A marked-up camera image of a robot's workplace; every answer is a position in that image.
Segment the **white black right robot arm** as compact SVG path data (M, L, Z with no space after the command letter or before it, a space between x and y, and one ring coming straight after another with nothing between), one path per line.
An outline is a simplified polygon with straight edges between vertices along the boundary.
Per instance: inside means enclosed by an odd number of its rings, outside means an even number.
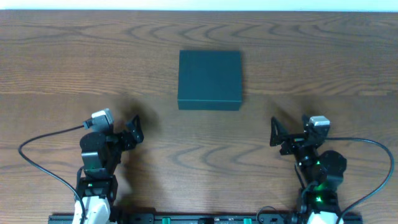
M338 152L322 154L318 148L325 142L330 121L324 116L302 116L303 132L290 134L277 118L271 118L270 146L280 146L282 156L295 157L299 189L296 211L285 218L286 223L310 223L315 215L333 215L330 223L338 222L341 210L337 188L343 182L347 160Z

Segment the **black gift box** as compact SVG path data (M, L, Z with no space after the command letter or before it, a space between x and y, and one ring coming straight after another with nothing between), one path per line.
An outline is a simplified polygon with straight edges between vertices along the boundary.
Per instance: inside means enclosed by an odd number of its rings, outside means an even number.
M237 111L243 102L239 51L181 50L177 103L180 110Z

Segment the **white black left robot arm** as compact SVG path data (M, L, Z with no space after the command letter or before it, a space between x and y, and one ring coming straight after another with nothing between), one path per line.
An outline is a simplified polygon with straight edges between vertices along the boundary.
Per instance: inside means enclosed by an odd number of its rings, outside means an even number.
M105 114L83 122L92 132L80 140L84 173L77 185L73 223L116 223L111 206L118 190L114 174L122 153L134 149L144 140L139 116L126 123L126 129L115 133L113 120Z

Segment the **black mounting rail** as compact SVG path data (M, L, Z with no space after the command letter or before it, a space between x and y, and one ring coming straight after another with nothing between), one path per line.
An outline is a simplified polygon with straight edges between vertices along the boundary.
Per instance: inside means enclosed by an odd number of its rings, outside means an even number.
M156 215L153 213L132 213L111 217L111 221L123 224L283 224L288 223L277 213L255 215Z

